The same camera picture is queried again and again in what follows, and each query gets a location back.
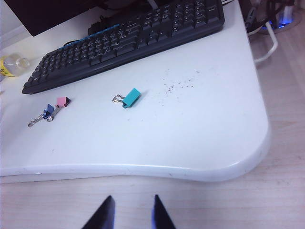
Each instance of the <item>wooden floor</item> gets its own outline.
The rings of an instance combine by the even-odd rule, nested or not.
[[[278,49],[257,66],[272,146],[253,171],[221,183],[120,176],[2,184],[1,228],[80,229],[111,194],[116,229],[148,229],[159,194],[177,229],[304,229],[305,19],[276,36]],[[251,38],[255,57],[269,40]]]

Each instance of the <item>desk surface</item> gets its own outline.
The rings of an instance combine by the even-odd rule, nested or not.
[[[1,184],[1,227],[80,229],[111,194],[116,229],[149,229],[159,194],[177,229],[304,229],[305,20],[276,36],[278,49],[258,66],[273,134],[257,168],[217,183],[118,176]],[[272,45],[257,38],[255,57]]]
[[[268,151],[268,120],[238,2],[224,12],[216,34],[60,88],[23,95],[29,74],[7,79],[1,175],[216,181],[251,170]],[[134,87],[132,108],[112,103]],[[61,96],[72,102],[53,122],[27,127]]]

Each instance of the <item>black cable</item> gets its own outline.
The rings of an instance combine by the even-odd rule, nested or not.
[[[67,43],[65,43],[63,46],[66,46],[67,44],[73,43],[73,42],[77,42],[78,40],[74,40],[74,41],[69,41]]]
[[[244,23],[247,30],[252,27],[253,21],[255,20],[255,18],[256,18],[256,7],[252,7],[250,9],[250,11],[247,15],[247,19]]]
[[[259,27],[262,27],[263,25],[265,25],[268,21],[270,21],[270,19],[272,17],[274,17],[275,15],[277,15],[285,6],[286,6],[287,1],[284,1],[281,6],[279,6],[279,8],[277,8],[272,14],[268,15],[267,18],[265,18],[264,20],[257,22],[255,24],[255,28],[252,29],[252,31],[257,30]]]

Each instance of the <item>black keyboard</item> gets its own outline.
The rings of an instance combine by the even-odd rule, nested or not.
[[[46,54],[22,93],[33,94],[104,72],[219,31],[221,0],[164,5]]]

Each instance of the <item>keyboard key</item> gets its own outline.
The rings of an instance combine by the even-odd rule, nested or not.
[[[39,77],[40,74],[41,74],[41,73],[40,73],[39,71],[34,71],[34,72],[32,73],[32,77],[34,77],[34,78]]]
[[[213,21],[218,21],[219,13],[216,6],[211,6],[207,9],[207,19],[208,23]]]
[[[204,16],[204,11],[201,10],[201,11],[196,12],[196,13],[195,13],[195,16],[196,16],[196,17],[202,17],[202,16]]]
[[[156,43],[158,41],[158,35],[150,35],[148,38],[148,45]]]
[[[195,12],[198,12],[198,11],[201,11],[201,10],[204,10],[204,5],[198,5],[195,7]]]
[[[168,38],[168,35],[165,31],[160,31],[159,32],[159,37],[158,37],[158,41],[162,41],[164,39]]]
[[[202,0],[196,0],[195,5],[199,5],[199,4],[203,4],[203,1]]]
[[[192,3],[186,3],[184,6],[184,10],[193,10],[194,4]]]
[[[195,28],[205,25],[205,17],[195,18]]]
[[[134,23],[131,23],[131,24],[127,24],[126,27],[127,27],[127,29],[129,29],[129,28],[139,28],[141,26],[140,26],[140,24],[134,22]]]
[[[129,40],[120,42],[119,46],[125,46],[127,44],[136,43],[136,42],[137,42],[137,39],[133,38],[133,39],[129,39]]]
[[[171,21],[169,14],[163,15],[162,18],[161,18],[161,23],[165,23],[165,22],[168,22],[168,21]]]
[[[174,26],[174,27],[181,26],[181,25],[182,25],[182,19],[180,19],[180,20],[174,20],[174,21],[173,21],[173,26]]]
[[[112,43],[111,46],[112,46],[112,49],[118,49],[121,45],[119,42],[115,42],[115,43]]]
[[[31,87],[31,82],[32,82],[32,81],[27,81],[27,82],[24,84],[23,88],[29,88],[29,87]]]
[[[39,84],[39,77],[34,78],[32,81],[32,85],[37,85],[37,84]]]
[[[112,50],[110,46],[104,46],[104,53],[108,53]]]
[[[104,47],[106,47],[106,46],[110,46],[110,41],[104,42]]]
[[[190,10],[186,10],[184,11],[184,15],[193,15],[194,14],[194,10],[193,9],[190,9]]]
[[[102,56],[101,62],[110,60],[110,59],[112,59],[114,57],[116,57],[116,50],[109,51],[109,52],[107,52],[106,54],[104,54]]]
[[[183,15],[183,10],[181,9],[181,10],[175,10],[175,16],[176,15]]]
[[[152,26],[159,25],[161,23],[161,17],[153,18],[152,19]]]
[[[130,34],[128,36],[121,38],[120,43],[125,42],[125,41],[130,41],[130,40],[134,41],[134,40],[136,40],[136,38],[137,38],[137,36],[135,34]]]
[[[97,56],[91,59],[90,61],[90,66],[96,65],[98,63],[101,63],[101,57]]]
[[[140,30],[138,28],[133,28],[128,31],[128,34],[133,34],[133,33],[137,34],[138,32],[140,32]]]
[[[181,19],[182,19],[182,14],[174,16],[174,20],[181,20]]]
[[[138,42],[138,49],[145,47],[147,45],[146,40],[145,39],[139,39]]]
[[[194,20],[187,20],[183,22],[183,25],[194,25]]]
[[[205,0],[205,5],[207,8],[214,6],[215,5],[215,1],[214,0]]]
[[[102,45],[102,44],[98,44],[98,45],[95,47],[95,50],[101,49],[101,48],[103,48],[103,45]]]
[[[177,5],[175,6],[175,8],[176,8],[176,10],[182,9],[182,8],[183,8],[183,5],[182,5],[182,4],[177,4]]]
[[[41,77],[40,77],[40,79],[39,79],[39,83],[44,83],[44,82],[46,82],[47,81],[47,79],[48,79],[48,75],[49,74],[42,74],[41,75]]]
[[[180,26],[180,27],[174,27],[173,29],[173,36],[177,34],[184,33],[186,31],[192,30],[193,26],[192,25],[186,25],[186,26]]]
[[[128,44],[126,46],[119,48],[117,51],[117,55],[119,56],[119,55],[125,54],[127,52],[131,52],[134,49],[135,49],[135,43]]]
[[[152,27],[151,21],[145,21],[143,25],[143,30],[150,29]]]

